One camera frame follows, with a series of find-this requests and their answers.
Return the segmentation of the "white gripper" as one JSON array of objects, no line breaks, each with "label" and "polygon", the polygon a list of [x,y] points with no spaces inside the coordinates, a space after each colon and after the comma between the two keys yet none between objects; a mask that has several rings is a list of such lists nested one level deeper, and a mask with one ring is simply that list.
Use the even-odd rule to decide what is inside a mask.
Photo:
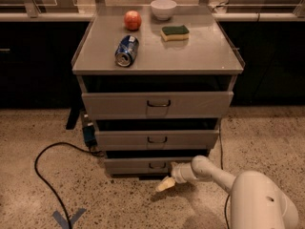
[{"label": "white gripper", "polygon": [[172,163],[171,177],[165,177],[156,186],[156,192],[163,192],[174,187],[175,182],[186,183],[194,180],[194,173],[191,163]]}]

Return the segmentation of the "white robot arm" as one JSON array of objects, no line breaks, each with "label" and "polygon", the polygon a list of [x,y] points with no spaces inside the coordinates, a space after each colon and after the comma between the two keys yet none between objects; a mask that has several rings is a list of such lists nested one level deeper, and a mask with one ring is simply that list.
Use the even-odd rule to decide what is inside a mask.
[{"label": "white robot arm", "polygon": [[188,163],[173,162],[171,175],[156,191],[192,181],[213,181],[230,196],[231,229],[296,229],[298,225],[295,204],[270,178],[256,171],[234,176],[205,156],[195,156]]}]

